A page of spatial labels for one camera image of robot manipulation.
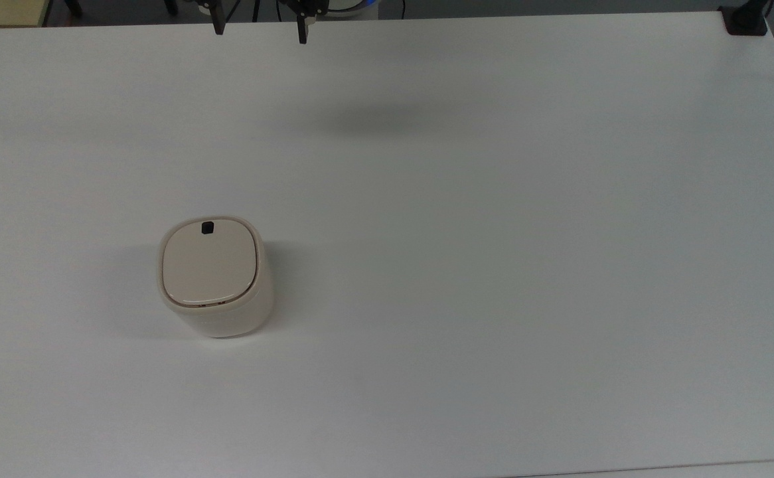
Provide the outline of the black Franka gripper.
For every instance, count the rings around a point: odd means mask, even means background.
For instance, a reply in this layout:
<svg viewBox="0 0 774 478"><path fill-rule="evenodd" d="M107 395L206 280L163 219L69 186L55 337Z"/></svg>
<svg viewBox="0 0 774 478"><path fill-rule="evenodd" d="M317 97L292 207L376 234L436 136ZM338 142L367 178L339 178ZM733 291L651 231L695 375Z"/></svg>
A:
<svg viewBox="0 0 774 478"><path fill-rule="evenodd" d="M214 32L221 36L225 33L226 13L221 1L192 1L196 6L209 12L213 22ZM308 19L324 16L329 10L329 1L277 1L285 5L297 17L298 39L300 44L306 44L308 39Z"/></svg>

